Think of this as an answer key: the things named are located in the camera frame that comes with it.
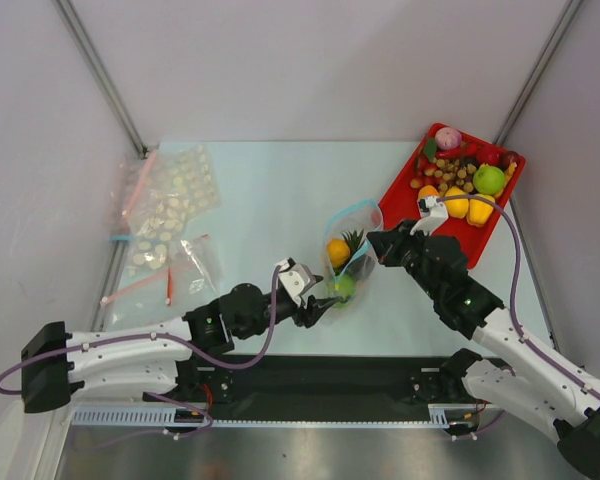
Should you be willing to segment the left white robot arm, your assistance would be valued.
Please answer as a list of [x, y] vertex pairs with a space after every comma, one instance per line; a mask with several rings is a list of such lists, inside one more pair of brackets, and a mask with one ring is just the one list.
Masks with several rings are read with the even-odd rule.
[[286, 319], [311, 328], [345, 298], [337, 294], [294, 301], [283, 287], [263, 293], [243, 283], [182, 317], [119, 337], [69, 333], [61, 322], [48, 324], [21, 352], [24, 410], [49, 412], [78, 397], [191, 400], [205, 382], [200, 364], [238, 369], [222, 357], [233, 350], [235, 340], [269, 337]]

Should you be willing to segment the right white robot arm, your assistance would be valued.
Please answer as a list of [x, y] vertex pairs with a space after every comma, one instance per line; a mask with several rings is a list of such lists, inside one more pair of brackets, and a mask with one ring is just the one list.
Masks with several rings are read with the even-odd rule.
[[600, 479], [600, 379], [570, 362], [520, 325], [511, 305], [472, 278], [459, 242], [412, 232], [403, 221], [367, 238], [385, 267], [400, 267], [432, 301], [451, 330], [494, 353], [504, 372], [481, 355], [461, 349], [441, 376], [453, 401], [470, 395], [533, 426], [564, 460], [589, 479]]

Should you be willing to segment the green toy watermelon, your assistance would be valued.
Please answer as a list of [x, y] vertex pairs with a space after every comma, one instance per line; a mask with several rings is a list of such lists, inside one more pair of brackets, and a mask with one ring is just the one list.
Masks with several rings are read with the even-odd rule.
[[328, 284], [328, 293], [331, 297], [341, 298], [337, 302], [335, 308], [344, 308], [348, 306], [356, 295], [356, 281], [349, 274], [343, 274], [339, 277], [339, 281], [331, 281]]

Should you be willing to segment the toy pineapple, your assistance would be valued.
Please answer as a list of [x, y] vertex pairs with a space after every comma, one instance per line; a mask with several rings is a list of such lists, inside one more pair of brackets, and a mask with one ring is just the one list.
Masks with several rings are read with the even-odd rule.
[[364, 230], [349, 230], [343, 232], [342, 237], [351, 249], [351, 258], [345, 265], [347, 267], [346, 273], [351, 276], [359, 275], [367, 259], [366, 253], [358, 255], [364, 246], [365, 232]]

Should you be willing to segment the clear blue-zipper bag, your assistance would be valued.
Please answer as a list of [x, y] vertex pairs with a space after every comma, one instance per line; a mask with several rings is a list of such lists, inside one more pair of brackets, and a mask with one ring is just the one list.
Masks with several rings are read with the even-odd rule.
[[377, 264], [367, 235], [381, 230], [383, 214], [374, 200], [351, 205], [328, 222], [322, 237], [325, 295], [335, 309], [356, 305]]

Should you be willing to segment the yellow toy potato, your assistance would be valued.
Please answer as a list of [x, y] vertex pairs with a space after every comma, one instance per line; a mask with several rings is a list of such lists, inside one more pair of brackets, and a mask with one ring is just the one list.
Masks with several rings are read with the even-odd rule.
[[346, 265], [351, 258], [351, 249], [343, 238], [329, 240], [326, 245], [326, 253], [334, 270]]

